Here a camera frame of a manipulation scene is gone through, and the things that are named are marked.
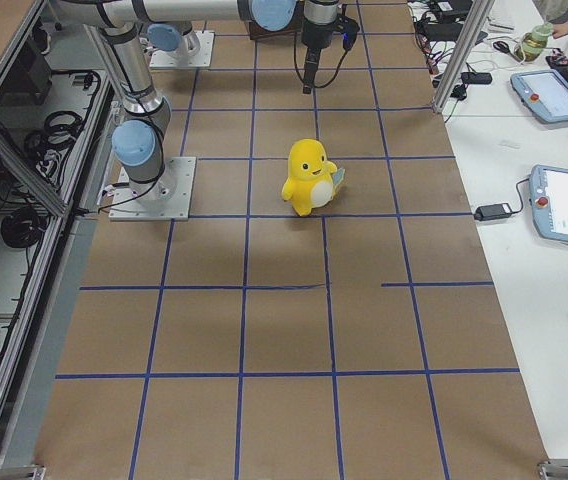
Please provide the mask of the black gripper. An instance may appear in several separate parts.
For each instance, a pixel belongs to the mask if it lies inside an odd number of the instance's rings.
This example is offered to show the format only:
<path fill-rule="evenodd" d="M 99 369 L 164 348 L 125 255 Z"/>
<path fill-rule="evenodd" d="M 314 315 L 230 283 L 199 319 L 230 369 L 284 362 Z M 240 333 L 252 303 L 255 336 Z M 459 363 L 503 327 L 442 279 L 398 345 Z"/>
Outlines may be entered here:
<path fill-rule="evenodd" d="M 307 0 L 304 2 L 302 43 L 308 48 L 304 60 L 302 92 L 311 94 L 320 63 L 320 51 L 331 41 L 338 16 L 337 0 Z"/>

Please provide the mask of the person's hand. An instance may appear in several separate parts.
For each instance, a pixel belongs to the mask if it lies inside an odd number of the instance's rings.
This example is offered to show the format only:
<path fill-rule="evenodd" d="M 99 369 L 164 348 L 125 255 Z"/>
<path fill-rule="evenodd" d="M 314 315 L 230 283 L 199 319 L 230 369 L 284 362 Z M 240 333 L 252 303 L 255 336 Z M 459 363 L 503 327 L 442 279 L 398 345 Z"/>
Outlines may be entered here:
<path fill-rule="evenodd" d="M 553 37 L 561 38 L 568 35 L 568 21 L 553 25 Z"/>

